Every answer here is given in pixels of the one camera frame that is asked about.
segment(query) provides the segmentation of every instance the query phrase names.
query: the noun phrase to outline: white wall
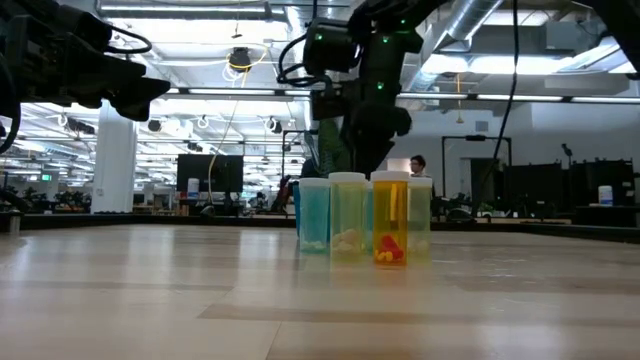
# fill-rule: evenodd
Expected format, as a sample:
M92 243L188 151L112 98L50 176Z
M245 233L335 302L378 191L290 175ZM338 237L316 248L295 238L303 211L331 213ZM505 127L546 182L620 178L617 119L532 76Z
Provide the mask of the white wall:
M618 96L637 96L630 90ZM633 158L640 171L640 108L630 105L527 104L513 112L507 134L514 138L514 164L563 162L565 143L573 160Z
M456 123L457 111L450 111L447 114L439 111L421 111L411 115L413 119L411 133L394 140L396 146L391 149L387 158L424 156L427 162L426 172L433 178L438 195L442 195L443 185L442 136L474 135L476 134L475 122L481 120L489 122L489 132L482 135L495 136L500 129L500 119L494 117L491 111L464 110L462 111L463 124ZM493 156L494 148L494 141L474 143L464 140L447 140L445 146L446 196L454 196L465 188L461 180L466 182L471 180L462 176L462 159L490 158ZM500 158L506 161L506 145L501 147ZM386 164L383 163L381 168L386 169Z

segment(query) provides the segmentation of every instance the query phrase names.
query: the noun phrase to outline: desk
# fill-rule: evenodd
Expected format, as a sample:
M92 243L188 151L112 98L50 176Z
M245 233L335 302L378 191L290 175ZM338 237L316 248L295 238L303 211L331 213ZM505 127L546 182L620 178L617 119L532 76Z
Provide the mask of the desk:
M576 225L638 227L640 206L578 206Z

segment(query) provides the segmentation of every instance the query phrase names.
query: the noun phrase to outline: monitor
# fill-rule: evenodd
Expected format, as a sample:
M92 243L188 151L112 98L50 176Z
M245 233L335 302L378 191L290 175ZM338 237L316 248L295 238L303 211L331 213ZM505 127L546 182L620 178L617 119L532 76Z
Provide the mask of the monitor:
M184 154L178 156L177 191L187 191L189 179L200 180L200 191L209 191L209 165L214 155ZM242 192L244 175L244 157L216 157L211 170L212 192Z

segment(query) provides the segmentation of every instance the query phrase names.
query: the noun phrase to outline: wire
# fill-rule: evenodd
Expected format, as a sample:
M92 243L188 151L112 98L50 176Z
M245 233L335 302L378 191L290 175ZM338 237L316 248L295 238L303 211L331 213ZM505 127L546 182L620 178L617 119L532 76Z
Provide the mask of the wire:
M115 48L113 46L107 46L106 52L110 52L113 54L125 54L125 55L134 55L134 54L144 54L144 53L148 53L149 51L153 50L153 44L151 44L151 41L149 41L147 38L145 38L142 35L138 35L138 34L134 34L130 31L124 30L124 29L120 29L118 27L115 27L111 24L109 24L109 28L115 32L119 32L123 35L132 37L134 39L140 40L145 44L145 47L143 48L138 48L138 49L119 49L119 48Z
M242 85L241 87L244 87L244 85L247 83L247 76L249 74L249 71L245 71L244 72L244 78L242 79ZM222 149L222 145L224 145L224 140L227 138L227 135L229 134L229 129L231 129L231 123L233 122L233 118L236 116L236 110L238 109L238 103L240 101L236 101L236 103L233 105L233 111L231 113L231 118L229 119L229 121L227 122L227 126L224 130L224 133L222 134L222 140L220 140L220 144L216 147L217 151L216 153L213 155L213 159L211 159L211 163L209 164L209 202L213 204L213 192L211 191L211 171L213 170L213 164L215 164L216 159L218 158L218 154L220 153L220 149Z
M509 114L511 113L511 107L513 106L513 96L516 93L516 88L518 86L518 60L520 59L520 31L518 25L518 0L513 0L513 77L511 80L511 91L509 91L509 101L507 101L507 108L504 111L504 117L502 119L502 125L500 125L500 133L498 134L498 141L496 142L496 147L493 150L493 160L491 161L491 165L482 179L482 185L480 186L480 196L477 199L473 199L473 206L471 207L471 219L475 221L476 214L478 212L478 208L480 207L480 203L484 198L484 189L489 179L489 175L491 175L498 163L498 153L500 152L500 145L502 145L502 138L504 137L504 130L507 127L507 121L509 120Z
M22 107L18 99L18 92L11 77L11 71L4 55L0 53L0 88L6 89L6 93L0 99L0 115L11 119L11 128L7 134L7 138L0 145L0 154L4 154L18 136L20 130L20 121L22 118Z

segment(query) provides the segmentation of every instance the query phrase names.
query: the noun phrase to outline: plastic container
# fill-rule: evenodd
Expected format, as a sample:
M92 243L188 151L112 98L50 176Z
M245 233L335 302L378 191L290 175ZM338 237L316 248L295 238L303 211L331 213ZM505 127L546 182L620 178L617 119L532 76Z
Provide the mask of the plastic container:
M598 203L600 206L613 206L613 188L611 186L598 187Z
M332 173L331 260L356 261L362 254L364 195L367 180L360 173Z
M200 179L190 178L187 180L187 199L200 198Z
M406 265L409 173L376 171L373 182L373 257L379 265Z
M300 252L327 252L330 183L327 179L300 179Z
M293 205L296 211L296 234L300 238L300 185L293 184Z
M373 254L373 183L367 183L364 198L364 241L362 248L365 254Z
M409 261L429 260L433 179L409 180Z

